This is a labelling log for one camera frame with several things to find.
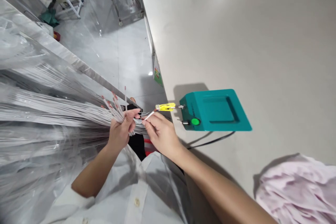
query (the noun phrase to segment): shirt button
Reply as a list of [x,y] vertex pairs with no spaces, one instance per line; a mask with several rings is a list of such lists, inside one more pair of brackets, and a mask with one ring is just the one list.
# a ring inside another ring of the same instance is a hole
[[138,198],[135,198],[134,204],[136,207],[140,206],[140,200]]

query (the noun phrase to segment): white table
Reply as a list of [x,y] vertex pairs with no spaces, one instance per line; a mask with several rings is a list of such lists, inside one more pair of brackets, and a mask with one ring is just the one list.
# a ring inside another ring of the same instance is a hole
[[[253,176],[300,152],[336,164],[335,0],[143,0],[169,102],[235,89],[253,127],[200,147],[253,196]],[[206,132],[185,131],[191,142]],[[217,132],[203,143],[227,132]]]

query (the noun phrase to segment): floor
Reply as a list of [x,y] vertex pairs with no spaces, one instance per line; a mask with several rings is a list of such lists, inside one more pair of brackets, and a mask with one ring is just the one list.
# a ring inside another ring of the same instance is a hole
[[134,97],[149,112],[167,103],[165,90],[153,79],[153,59],[144,19],[119,20],[111,0],[84,0],[81,19],[69,14],[54,28],[60,43],[113,86]]

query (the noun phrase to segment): teal machine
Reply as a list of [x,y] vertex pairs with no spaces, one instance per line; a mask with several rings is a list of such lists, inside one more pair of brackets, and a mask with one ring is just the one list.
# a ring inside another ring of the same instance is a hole
[[180,100],[181,121],[186,130],[251,131],[233,89],[192,92]]

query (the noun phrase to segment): pink cloth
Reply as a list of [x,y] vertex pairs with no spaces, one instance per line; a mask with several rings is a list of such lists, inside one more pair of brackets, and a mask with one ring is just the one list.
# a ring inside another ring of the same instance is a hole
[[336,223],[336,166],[297,155],[261,176],[255,198],[281,224]]

